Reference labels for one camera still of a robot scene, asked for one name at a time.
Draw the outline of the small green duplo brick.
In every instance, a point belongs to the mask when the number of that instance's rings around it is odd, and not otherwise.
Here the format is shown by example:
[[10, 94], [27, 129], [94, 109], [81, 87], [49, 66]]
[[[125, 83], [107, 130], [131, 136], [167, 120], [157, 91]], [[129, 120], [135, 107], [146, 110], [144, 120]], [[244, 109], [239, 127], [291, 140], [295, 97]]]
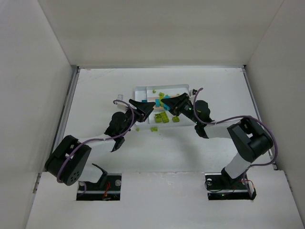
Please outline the small green duplo brick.
[[174, 123], [178, 123], [178, 122], [180, 122], [180, 119], [179, 119], [178, 116], [174, 116], [174, 117], [172, 117], [172, 121], [173, 121]]

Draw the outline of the teal and green duplo stack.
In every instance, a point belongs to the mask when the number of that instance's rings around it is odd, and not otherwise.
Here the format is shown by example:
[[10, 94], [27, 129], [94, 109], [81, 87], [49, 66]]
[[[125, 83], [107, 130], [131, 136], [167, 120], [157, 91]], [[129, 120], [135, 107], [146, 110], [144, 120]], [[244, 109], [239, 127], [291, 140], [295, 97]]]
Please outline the teal and green duplo stack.
[[169, 111], [170, 110], [169, 106], [165, 105], [161, 101], [163, 98], [167, 99], [167, 98], [171, 98], [171, 97], [169, 95], [160, 95], [158, 99], [155, 99], [155, 107], [157, 109], [161, 109], [162, 108], [165, 111]]

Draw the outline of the small green lego pieces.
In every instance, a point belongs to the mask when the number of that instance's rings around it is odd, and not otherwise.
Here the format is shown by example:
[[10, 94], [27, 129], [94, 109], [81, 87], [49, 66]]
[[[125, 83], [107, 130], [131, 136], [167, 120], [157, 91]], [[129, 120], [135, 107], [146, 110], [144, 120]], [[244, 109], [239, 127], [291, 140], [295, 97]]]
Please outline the small green lego pieces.
[[140, 130], [149, 130], [151, 128], [161, 129], [186, 125], [187, 120], [182, 116], [179, 116], [179, 121], [175, 122], [173, 120], [174, 116], [167, 110], [167, 106], [163, 106], [160, 99], [172, 98], [188, 92], [189, 86], [187, 84], [136, 87], [134, 91], [135, 100], [138, 102], [155, 102], [155, 106], [146, 121], [137, 122], [135, 127]]

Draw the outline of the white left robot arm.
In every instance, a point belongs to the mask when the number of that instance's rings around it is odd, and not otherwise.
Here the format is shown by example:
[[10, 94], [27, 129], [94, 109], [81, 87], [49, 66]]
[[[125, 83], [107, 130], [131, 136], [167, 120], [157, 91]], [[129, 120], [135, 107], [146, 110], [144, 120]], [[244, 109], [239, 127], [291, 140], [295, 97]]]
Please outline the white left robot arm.
[[105, 172], [97, 165], [87, 163], [92, 148], [99, 146], [98, 154], [117, 151], [125, 142], [124, 136], [131, 131], [136, 122], [144, 122], [154, 110], [155, 102], [138, 102], [130, 99], [128, 103], [114, 100], [114, 104], [125, 104], [125, 112], [115, 112], [103, 135], [80, 142], [67, 135], [47, 159], [44, 168], [56, 177], [57, 182], [71, 186], [77, 181], [99, 183]]

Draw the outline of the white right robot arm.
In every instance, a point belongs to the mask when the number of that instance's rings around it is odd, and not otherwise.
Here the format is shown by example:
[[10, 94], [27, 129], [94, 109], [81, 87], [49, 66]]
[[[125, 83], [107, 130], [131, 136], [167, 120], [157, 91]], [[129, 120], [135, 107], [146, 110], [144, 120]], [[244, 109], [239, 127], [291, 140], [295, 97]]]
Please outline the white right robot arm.
[[206, 101], [192, 102], [188, 94], [183, 93], [177, 97], [163, 98], [161, 102], [169, 107], [169, 112], [174, 116], [183, 114], [193, 121], [199, 137], [227, 138], [233, 141], [237, 153], [221, 171], [224, 183], [231, 184], [241, 179], [252, 163], [274, 146], [270, 135], [249, 116], [238, 121], [213, 124]]

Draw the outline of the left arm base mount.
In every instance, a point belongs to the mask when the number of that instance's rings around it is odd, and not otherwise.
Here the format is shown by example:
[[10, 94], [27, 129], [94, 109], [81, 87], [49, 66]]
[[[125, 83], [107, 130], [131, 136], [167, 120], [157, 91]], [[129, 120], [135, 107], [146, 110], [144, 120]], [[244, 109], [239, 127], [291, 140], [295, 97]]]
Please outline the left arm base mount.
[[108, 173], [92, 163], [84, 168], [78, 185], [77, 201], [119, 201], [122, 174]]

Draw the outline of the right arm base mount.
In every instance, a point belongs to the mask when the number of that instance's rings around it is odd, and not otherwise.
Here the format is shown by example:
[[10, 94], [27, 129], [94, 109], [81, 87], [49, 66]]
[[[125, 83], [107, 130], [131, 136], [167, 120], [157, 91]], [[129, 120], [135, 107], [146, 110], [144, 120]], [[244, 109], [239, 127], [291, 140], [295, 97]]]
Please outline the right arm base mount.
[[208, 200], [254, 200], [257, 196], [253, 181], [241, 176], [231, 184], [222, 180], [221, 173], [205, 174], [204, 186]]

